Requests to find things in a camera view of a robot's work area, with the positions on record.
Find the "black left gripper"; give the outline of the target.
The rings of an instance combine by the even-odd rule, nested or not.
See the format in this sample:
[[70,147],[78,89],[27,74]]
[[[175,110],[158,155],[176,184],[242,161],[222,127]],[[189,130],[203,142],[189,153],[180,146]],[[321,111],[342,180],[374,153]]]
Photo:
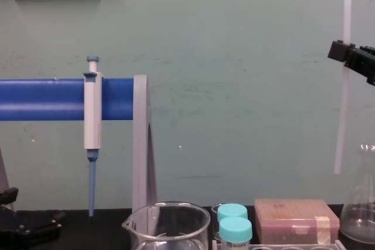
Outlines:
[[[0,192],[0,205],[16,201],[19,189],[12,187]],[[60,236],[66,213],[19,214],[1,206],[1,249],[29,249],[29,240],[54,240]]]

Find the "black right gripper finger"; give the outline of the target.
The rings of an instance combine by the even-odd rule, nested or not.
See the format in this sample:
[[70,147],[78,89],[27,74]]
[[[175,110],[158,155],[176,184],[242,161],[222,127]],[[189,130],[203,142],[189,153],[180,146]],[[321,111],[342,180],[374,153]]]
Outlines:
[[374,60],[374,47],[346,44],[343,40],[338,40],[337,43],[345,51],[345,60]]
[[345,60],[345,51],[339,46],[337,41],[333,41],[328,53],[328,58],[344,63],[348,69],[362,75],[366,82],[374,86],[374,60]]

